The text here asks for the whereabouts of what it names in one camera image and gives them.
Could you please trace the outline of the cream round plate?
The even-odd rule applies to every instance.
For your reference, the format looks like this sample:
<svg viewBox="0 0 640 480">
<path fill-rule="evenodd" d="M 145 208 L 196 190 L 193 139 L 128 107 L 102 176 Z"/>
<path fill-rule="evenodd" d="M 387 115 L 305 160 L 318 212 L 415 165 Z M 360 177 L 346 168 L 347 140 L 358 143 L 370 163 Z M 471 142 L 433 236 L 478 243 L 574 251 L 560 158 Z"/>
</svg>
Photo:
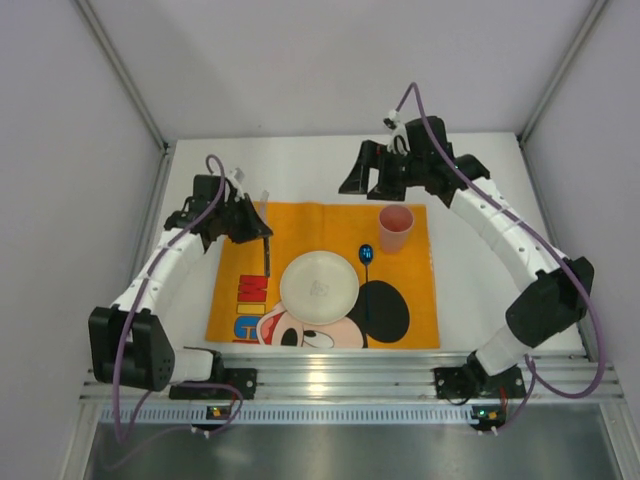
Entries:
<svg viewBox="0 0 640 480">
<path fill-rule="evenodd" d="M 295 258 L 280 279 L 280 300 L 295 319 L 324 326 L 346 317 L 359 295 L 359 278 L 342 256 L 325 250 Z"/>
</svg>

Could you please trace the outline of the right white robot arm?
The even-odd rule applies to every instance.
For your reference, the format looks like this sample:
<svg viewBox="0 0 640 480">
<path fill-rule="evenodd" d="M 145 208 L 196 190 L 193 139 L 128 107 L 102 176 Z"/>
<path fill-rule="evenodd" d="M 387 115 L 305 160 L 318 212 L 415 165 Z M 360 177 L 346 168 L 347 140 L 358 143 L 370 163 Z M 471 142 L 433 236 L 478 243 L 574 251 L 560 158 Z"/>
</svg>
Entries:
<svg viewBox="0 0 640 480">
<path fill-rule="evenodd" d="M 468 366 L 497 376 L 585 316 L 582 295 L 592 286 L 592 264 L 584 257 L 571 260 L 527 232 L 490 171 L 471 154 L 454 156 L 442 119 L 404 123 L 392 111 L 384 124 L 389 140 L 362 142 L 340 193 L 402 201 L 408 188 L 424 188 L 478 234 L 519 291 L 505 326 L 468 357 Z"/>
</svg>

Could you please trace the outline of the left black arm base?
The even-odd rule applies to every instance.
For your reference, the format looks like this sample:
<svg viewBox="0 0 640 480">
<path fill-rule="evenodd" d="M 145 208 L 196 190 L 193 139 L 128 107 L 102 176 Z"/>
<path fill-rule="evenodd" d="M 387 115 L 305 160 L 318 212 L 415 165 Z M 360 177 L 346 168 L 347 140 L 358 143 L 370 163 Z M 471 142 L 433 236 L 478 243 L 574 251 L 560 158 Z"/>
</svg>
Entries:
<svg viewBox="0 0 640 480">
<path fill-rule="evenodd" d="M 236 388 L 245 400 L 255 396 L 258 372 L 253 368 L 224 368 L 214 372 L 206 383 L 224 384 Z M 212 387 L 187 387 L 182 384 L 169 390 L 171 400 L 231 400 L 236 399 L 234 392 Z"/>
</svg>

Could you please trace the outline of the aluminium mounting rail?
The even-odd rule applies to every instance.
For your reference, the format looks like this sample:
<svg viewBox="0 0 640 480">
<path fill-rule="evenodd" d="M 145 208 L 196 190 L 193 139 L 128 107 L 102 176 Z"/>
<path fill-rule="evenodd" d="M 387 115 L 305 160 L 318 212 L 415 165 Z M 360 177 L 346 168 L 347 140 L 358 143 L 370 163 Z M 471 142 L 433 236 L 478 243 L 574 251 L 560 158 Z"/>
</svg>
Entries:
<svg viewBox="0 0 640 480">
<path fill-rule="evenodd" d="M 293 352 L 225 353 L 225 367 L 257 370 L 256 401 L 437 401 L 434 370 L 460 365 L 464 356 L 426 351 L 360 350 L 349 353 Z M 587 387 L 595 363 L 577 354 L 534 356 L 537 373 L 554 387 L 569 393 Z M 111 386 L 87 373 L 80 400 L 109 400 Z M 612 365 L 587 402 L 619 401 L 624 393 Z"/>
</svg>

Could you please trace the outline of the pink plastic cup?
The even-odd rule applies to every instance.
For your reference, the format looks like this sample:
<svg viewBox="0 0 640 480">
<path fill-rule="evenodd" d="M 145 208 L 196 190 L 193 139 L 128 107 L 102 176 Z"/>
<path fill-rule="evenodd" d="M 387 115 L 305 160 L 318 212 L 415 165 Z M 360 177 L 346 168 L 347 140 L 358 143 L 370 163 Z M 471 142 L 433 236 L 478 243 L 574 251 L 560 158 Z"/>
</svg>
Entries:
<svg viewBox="0 0 640 480">
<path fill-rule="evenodd" d="M 385 206 L 378 216 L 379 242 L 383 252 L 399 252 L 408 241 L 414 225 L 414 216 L 410 209 L 402 205 Z"/>
</svg>

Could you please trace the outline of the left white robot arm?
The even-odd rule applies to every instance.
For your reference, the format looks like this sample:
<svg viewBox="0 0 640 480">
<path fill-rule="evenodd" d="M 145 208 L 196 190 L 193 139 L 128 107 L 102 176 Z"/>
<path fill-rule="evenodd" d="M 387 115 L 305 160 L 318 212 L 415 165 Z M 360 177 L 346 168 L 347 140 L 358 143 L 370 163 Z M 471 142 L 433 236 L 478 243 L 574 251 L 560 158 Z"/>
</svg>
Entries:
<svg viewBox="0 0 640 480">
<path fill-rule="evenodd" d="M 88 328 L 97 381 L 161 391 L 212 378 L 214 352 L 182 346 L 167 314 L 190 271 L 219 237 L 242 244 L 272 236 L 243 190 L 243 178 L 240 169 L 195 176 L 191 196 L 166 219 L 130 286 L 110 306 L 92 311 Z"/>
</svg>

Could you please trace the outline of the orange cartoon mouse towel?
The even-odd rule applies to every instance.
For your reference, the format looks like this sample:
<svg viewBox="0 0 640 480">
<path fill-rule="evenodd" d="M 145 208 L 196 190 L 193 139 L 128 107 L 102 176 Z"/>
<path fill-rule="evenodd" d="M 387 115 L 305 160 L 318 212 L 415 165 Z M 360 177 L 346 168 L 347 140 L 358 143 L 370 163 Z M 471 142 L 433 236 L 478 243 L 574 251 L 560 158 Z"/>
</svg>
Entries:
<svg viewBox="0 0 640 480">
<path fill-rule="evenodd" d="M 205 338 L 247 346 L 306 348 L 437 349 L 435 280 L 427 209 L 409 208 L 414 225 L 406 245 L 395 254 L 382 251 L 375 205 L 279 203 L 267 209 L 271 276 L 264 276 L 259 241 L 226 239 L 213 290 Z M 366 321 L 365 270 L 358 252 L 373 247 L 369 267 L 370 319 Z M 359 278 L 359 298 L 347 316 L 326 327 L 293 318 L 280 300 L 280 279 L 298 256 L 326 250 L 345 258 Z"/>
</svg>

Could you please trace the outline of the fork with teal handle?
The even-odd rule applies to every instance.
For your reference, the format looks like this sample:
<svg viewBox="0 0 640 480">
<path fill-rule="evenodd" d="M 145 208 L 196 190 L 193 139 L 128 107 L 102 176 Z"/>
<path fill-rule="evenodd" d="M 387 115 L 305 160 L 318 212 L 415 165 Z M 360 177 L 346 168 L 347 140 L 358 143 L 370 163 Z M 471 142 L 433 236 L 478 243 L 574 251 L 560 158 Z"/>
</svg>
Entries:
<svg viewBox="0 0 640 480">
<path fill-rule="evenodd" d="M 267 223 L 267 206 L 269 200 L 269 192 L 264 190 L 260 198 L 260 216 L 264 223 Z M 271 262 L 270 262 L 270 238 L 265 237 L 263 239 L 264 250 L 264 276 L 269 278 L 271 276 Z"/>
</svg>

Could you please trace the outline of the blue metallic spoon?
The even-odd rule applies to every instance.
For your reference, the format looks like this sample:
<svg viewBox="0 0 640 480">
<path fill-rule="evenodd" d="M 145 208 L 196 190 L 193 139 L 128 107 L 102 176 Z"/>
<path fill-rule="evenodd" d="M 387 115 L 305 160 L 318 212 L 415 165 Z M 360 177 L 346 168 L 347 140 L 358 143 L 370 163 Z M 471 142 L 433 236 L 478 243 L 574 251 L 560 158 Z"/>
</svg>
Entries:
<svg viewBox="0 0 640 480">
<path fill-rule="evenodd" d="M 373 262 L 374 250 L 369 244 L 362 244 L 359 247 L 358 257 L 365 270 L 364 296 L 365 296 L 365 316 L 366 321 L 370 319 L 370 295 L 369 295 L 369 267 Z"/>
</svg>

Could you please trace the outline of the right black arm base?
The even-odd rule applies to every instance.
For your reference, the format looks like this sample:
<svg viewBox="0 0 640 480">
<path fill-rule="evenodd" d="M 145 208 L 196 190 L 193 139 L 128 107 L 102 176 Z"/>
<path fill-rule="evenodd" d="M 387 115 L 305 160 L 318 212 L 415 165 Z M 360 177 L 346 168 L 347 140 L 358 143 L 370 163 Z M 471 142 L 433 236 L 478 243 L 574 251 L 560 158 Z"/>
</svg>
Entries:
<svg viewBox="0 0 640 480">
<path fill-rule="evenodd" d="M 464 364 L 433 370 L 436 397 L 454 405 L 478 399 L 523 399 L 526 393 L 521 369 L 514 365 L 496 375 L 489 375 L 474 353 Z"/>
</svg>

